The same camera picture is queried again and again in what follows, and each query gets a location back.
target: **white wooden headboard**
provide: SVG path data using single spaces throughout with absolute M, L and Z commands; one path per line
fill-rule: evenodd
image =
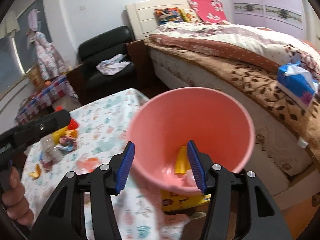
M 155 9 L 178 7 L 191 9 L 187 0 L 149 0 L 126 5 L 131 26 L 137 40 L 143 40 L 158 26 Z

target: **table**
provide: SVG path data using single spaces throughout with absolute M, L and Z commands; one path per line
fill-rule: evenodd
M 15 121 L 18 124 L 25 124 L 30 121 L 41 110 L 51 106 L 64 96 L 70 96 L 73 102 L 78 102 L 78 95 L 75 93 L 66 75 L 57 77 L 50 86 L 43 89 L 37 96 L 23 107 L 17 114 Z
M 30 208 L 38 217 L 42 207 L 68 171 L 86 173 L 77 166 L 77 161 L 97 157 L 101 164 L 124 150 L 125 134 L 134 113 L 148 98 L 135 89 L 128 89 L 99 99 L 71 112 L 80 124 L 79 147 L 55 164 L 51 172 L 42 172 L 37 180 L 28 175 L 39 163 L 40 143 L 35 143 L 29 152 L 21 182 L 26 188 Z M 143 178 L 131 174 L 125 189 L 118 196 L 111 196 L 115 216 L 122 238 L 125 239 L 180 239 L 182 229 L 189 219 L 184 214 L 167 216 L 161 210 L 160 189 Z M 94 239 L 90 211 L 90 194 L 85 195 L 85 225 L 87 238 Z

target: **silver bolt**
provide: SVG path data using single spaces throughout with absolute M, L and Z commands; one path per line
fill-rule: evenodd
M 102 170 L 102 171 L 107 171 L 108 169 L 109 169 L 109 165 L 108 164 L 102 164 L 101 166 L 100 166 L 100 170 Z
M 67 178 L 70 179 L 70 178 L 73 178 L 74 175 L 75 175 L 75 173 L 73 171 L 69 171 L 66 176 L 67 176 Z
M 254 178 L 256 176 L 256 174 L 253 171 L 248 171 L 247 172 L 248 177 L 250 178 Z
M 215 171 L 219 171 L 219 170 L 221 170 L 221 165 L 216 163 L 216 164 L 212 165 L 212 168 L 213 168 Z

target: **pink pillow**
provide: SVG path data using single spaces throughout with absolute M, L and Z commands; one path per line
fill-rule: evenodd
M 188 0 L 188 2 L 205 23 L 217 24 L 227 20 L 223 5 L 218 0 Z

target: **finger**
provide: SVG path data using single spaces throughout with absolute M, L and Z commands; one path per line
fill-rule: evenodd
M 10 207 L 7 209 L 8 216 L 13 219 L 17 220 L 19 218 L 22 218 L 24 214 L 29 209 L 29 203 L 27 199 L 24 197 L 18 204 Z
M 19 182 L 16 188 L 9 189 L 2 194 L 2 201 L 7 207 L 14 206 L 22 200 L 24 193 L 24 186 Z
M 10 177 L 9 177 L 10 186 L 12 188 L 16 188 L 19 181 L 20 181 L 20 175 L 18 173 L 18 170 L 15 167 L 12 167 Z
M 30 226 L 34 219 L 33 212 L 29 209 L 22 218 L 17 219 L 17 222 L 23 226 Z

